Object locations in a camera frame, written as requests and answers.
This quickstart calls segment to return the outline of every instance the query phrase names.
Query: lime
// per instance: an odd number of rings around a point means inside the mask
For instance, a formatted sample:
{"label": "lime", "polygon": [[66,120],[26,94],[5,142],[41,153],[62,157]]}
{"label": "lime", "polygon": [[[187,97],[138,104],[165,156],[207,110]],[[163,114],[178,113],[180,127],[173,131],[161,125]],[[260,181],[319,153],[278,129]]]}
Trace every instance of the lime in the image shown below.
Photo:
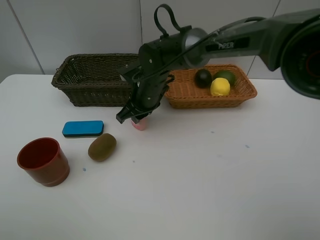
{"label": "lime", "polygon": [[231,86],[234,86],[236,84],[236,76],[232,71],[229,70],[222,70],[218,71],[214,76],[213,79],[216,78],[224,78],[227,79]]}
{"label": "lime", "polygon": [[212,96],[228,96],[230,93],[230,83],[223,77],[216,78],[210,87]]}

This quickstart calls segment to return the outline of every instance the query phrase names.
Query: black cable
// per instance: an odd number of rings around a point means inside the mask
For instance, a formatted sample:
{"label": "black cable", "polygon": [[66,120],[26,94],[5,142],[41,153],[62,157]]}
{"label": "black cable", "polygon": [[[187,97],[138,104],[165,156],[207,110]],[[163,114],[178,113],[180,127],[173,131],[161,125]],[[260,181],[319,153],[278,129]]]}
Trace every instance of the black cable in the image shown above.
{"label": "black cable", "polygon": [[175,58],[173,58],[170,62],[168,62],[167,64],[165,64],[164,66],[162,66],[161,68],[155,70],[154,72],[148,74],[147,76],[143,77],[142,79],[140,79],[140,81],[144,81],[147,80],[149,78],[155,77],[156,75],[158,75],[159,73],[165,71],[167,69],[167,67],[169,67],[171,64],[173,64],[174,62],[176,62],[178,59],[180,59],[181,57],[183,57],[185,54],[189,53],[190,51],[192,51],[194,48],[198,47],[200,44],[202,44],[203,42],[205,42],[206,40],[208,40],[210,37],[214,36],[214,35],[219,35],[220,32],[225,31],[229,28],[232,28],[236,25],[239,24],[244,24],[244,23],[249,23],[249,22],[258,22],[258,21],[262,21],[264,20],[264,17],[249,17],[249,18],[244,18],[238,21],[235,21],[233,23],[230,23],[228,25],[225,25],[211,33],[209,33],[207,36],[203,37],[202,39],[200,39],[199,41],[197,41],[195,44],[193,44],[191,47],[189,47],[188,49],[186,49],[185,51],[181,52],[179,55],[177,55]]}

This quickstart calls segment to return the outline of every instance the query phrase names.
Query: avocado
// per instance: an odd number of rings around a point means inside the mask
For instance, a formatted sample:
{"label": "avocado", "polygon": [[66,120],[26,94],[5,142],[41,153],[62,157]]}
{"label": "avocado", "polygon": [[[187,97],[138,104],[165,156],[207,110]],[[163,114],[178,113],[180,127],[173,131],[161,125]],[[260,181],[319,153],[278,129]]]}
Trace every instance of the avocado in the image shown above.
{"label": "avocado", "polygon": [[198,88],[208,88],[212,83],[211,73],[205,68],[198,70],[194,76],[194,82]]}

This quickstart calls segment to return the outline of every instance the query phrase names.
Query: blue eraser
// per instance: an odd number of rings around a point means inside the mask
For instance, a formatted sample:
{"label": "blue eraser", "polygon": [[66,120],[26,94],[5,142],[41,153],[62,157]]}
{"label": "blue eraser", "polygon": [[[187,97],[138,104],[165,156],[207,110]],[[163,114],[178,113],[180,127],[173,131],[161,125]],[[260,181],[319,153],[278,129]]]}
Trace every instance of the blue eraser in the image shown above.
{"label": "blue eraser", "polygon": [[103,121],[68,121],[62,130],[62,134],[66,138],[97,137],[103,132]]}

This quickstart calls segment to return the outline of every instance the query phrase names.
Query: pink object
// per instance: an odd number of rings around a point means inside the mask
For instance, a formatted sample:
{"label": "pink object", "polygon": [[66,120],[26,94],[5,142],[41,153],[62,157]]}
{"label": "pink object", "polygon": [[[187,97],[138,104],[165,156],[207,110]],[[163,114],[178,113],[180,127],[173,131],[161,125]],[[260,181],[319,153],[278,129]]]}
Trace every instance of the pink object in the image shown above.
{"label": "pink object", "polygon": [[142,118],[139,123],[135,124],[134,121],[131,120],[132,126],[134,126],[139,131],[143,131],[147,128],[147,119]]}

